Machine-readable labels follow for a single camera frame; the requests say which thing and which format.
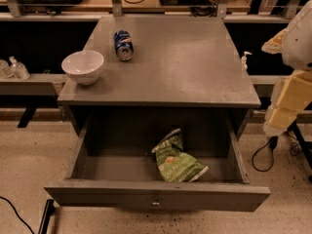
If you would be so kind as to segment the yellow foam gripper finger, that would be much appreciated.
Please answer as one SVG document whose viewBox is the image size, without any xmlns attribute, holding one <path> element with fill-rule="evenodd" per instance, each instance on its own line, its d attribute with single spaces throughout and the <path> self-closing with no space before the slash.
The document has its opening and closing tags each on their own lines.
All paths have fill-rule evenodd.
<svg viewBox="0 0 312 234">
<path fill-rule="evenodd" d="M 278 32 L 274 37 L 272 37 L 262 45 L 261 50 L 264 53 L 271 55 L 281 54 L 284 50 L 284 40 L 286 32 L 286 29 Z"/>
<path fill-rule="evenodd" d="M 295 70 L 287 78 L 279 78 L 265 114 L 265 134 L 269 137 L 280 136 L 311 102 L 311 71 Z"/>
</svg>

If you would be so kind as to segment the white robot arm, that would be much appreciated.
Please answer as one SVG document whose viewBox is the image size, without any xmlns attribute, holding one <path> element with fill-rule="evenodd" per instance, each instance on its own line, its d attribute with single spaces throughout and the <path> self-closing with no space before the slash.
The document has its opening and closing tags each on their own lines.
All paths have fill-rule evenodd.
<svg viewBox="0 0 312 234">
<path fill-rule="evenodd" d="M 261 50 L 281 54 L 283 63 L 293 69 L 290 76 L 276 81 L 265 115 L 264 132 L 277 137 L 312 102 L 312 1 L 303 6 L 285 29 L 265 42 Z"/>
</svg>

